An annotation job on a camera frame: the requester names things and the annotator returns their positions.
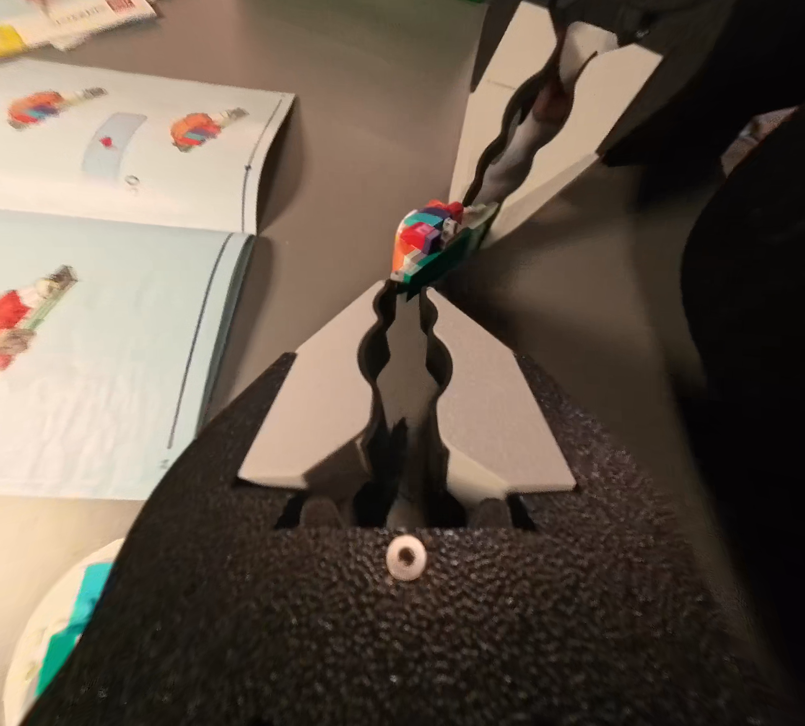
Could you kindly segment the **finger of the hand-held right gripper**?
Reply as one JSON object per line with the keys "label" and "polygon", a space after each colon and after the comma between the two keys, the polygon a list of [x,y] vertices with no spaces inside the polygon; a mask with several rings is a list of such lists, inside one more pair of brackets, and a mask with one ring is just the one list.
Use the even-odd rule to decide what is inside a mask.
{"label": "finger of the hand-held right gripper", "polygon": [[569,115],[536,153],[521,186],[501,202],[487,232],[496,245],[599,161],[598,149],[662,61],[631,43],[565,42],[560,75],[573,77]]}
{"label": "finger of the hand-held right gripper", "polygon": [[488,8],[461,128],[449,199],[473,203],[514,118],[557,50],[550,10],[521,1]]}

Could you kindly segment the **open pale blue instruction booklet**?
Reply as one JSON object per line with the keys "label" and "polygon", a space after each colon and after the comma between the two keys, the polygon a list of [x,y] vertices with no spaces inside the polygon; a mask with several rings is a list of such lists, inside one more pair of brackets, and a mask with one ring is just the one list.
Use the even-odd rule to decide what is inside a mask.
{"label": "open pale blue instruction booklet", "polygon": [[2,497],[145,500],[195,439],[295,98],[2,64]]}

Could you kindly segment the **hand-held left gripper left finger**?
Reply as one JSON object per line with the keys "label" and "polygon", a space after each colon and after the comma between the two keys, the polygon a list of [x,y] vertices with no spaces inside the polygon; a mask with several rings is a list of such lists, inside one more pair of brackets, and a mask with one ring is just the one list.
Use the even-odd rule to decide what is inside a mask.
{"label": "hand-held left gripper left finger", "polygon": [[378,388],[390,361],[397,285],[379,281],[307,339],[238,471],[289,492],[281,519],[387,519],[408,422],[391,422]]}

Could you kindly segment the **teal brick model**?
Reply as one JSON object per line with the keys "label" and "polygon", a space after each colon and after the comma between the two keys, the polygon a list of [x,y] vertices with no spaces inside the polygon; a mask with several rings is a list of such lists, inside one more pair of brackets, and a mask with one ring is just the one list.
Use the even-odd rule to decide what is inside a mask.
{"label": "teal brick model", "polygon": [[6,725],[21,724],[81,639],[124,539],[73,565],[45,593],[18,638],[5,675]]}

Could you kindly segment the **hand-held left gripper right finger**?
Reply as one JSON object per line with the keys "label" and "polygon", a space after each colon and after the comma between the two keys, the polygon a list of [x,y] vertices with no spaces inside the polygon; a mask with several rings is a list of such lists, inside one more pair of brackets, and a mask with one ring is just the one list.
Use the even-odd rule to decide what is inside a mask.
{"label": "hand-held left gripper right finger", "polygon": [[515,354],[435,289],[420,295],[437,488],[466,512],[485,500],[570,492],[568,461]]}

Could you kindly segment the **orange toy brick model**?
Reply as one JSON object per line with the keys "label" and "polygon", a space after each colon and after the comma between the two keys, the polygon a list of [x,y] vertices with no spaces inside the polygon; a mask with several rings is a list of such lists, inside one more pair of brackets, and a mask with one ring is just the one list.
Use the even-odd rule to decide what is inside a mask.
{"label": "orange toy brick model", "polygon": [[390,281],[412,298],[475,253],[498,215],[499,204],[431,200],[408,213],[395,233]]}

